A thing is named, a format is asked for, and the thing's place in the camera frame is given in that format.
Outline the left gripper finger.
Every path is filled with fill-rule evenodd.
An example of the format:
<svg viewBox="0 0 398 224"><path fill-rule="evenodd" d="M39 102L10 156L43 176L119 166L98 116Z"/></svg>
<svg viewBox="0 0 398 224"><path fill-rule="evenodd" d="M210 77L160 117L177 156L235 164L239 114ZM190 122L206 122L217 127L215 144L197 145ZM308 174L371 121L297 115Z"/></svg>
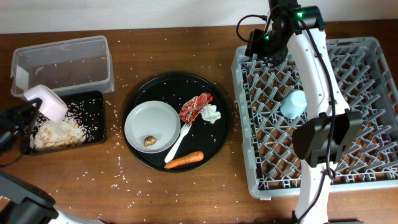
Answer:
<svg viewBox="0 0 398 224"><path fill-rule="evenodd" d="M35 98L28 102L28 118L27 118L27 127L25 129L25 136L27 139L30 139L30 135L32 134L32 130L35 126L36 119L39 115L39 109L41 107L42 100L40 98Z"/></svg>
<svg viewBox="0 0 398 224"><path fill-rule="evenodd" d="M23 105L19 105L15 108L9 109L7 111L8 116L21 116L21 117L31 117L37 115L39 111L39 101L28 101Z"/></svg>

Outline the pink bowl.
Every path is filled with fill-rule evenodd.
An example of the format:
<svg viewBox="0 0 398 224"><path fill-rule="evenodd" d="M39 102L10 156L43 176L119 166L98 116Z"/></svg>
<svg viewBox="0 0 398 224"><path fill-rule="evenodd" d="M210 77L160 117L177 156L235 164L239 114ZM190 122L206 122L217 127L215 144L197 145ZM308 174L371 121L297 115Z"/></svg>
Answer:
<svg viewBox="0 0 398 224"><path fill-rule="evenodd" d="M68 111L67 105L45 85L37 85L23 93L27 100L42 100L39 111L55 123L60 123Z"/></svg>

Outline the light blue cup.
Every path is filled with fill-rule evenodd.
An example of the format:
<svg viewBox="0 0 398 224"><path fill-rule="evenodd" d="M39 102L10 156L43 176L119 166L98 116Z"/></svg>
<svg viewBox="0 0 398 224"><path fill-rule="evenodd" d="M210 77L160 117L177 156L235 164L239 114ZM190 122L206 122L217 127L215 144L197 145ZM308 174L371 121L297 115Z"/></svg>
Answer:
<svg viewBox="0 0 398 224"><path fill-rule="evenodd" d="M302 90L294 90L280 105L280 112L288 119L295 119L301 116L307 109L305 93Z"/></svg>

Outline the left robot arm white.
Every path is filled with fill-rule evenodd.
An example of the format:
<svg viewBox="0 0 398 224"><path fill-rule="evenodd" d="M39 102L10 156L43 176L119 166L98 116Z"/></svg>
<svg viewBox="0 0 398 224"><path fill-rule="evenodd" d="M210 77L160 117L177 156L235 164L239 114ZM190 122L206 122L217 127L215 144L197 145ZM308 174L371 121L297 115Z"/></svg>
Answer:
<svg viewBox="0 0 398 224"><path fill-rule="evenodd" d="M42 100L36 98L13 109L1 110L1 154L30 134L41 106ZM1 223L105 224L100 219L84 219L59 209L47 192L4 171L1 172L1 196L9 199L1 209Z"/></svg>

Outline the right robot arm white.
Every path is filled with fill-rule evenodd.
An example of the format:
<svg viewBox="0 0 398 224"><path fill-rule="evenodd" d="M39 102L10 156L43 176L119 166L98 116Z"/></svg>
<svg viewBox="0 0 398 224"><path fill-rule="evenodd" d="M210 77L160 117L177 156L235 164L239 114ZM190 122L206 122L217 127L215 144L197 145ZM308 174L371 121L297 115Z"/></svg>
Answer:
<svg viewBox="0 0 398 224"><path fill-rule="evenodd" d="M269 68L291 55L301 78L307 103L307 122L293 132L302 177L292 223L328 223L328 197L343 151L362 123L350 109L337 84L326 48L325 23L318 7L297 1L269 1L263 30L246 39L249 57L257 55Z"/></svg>

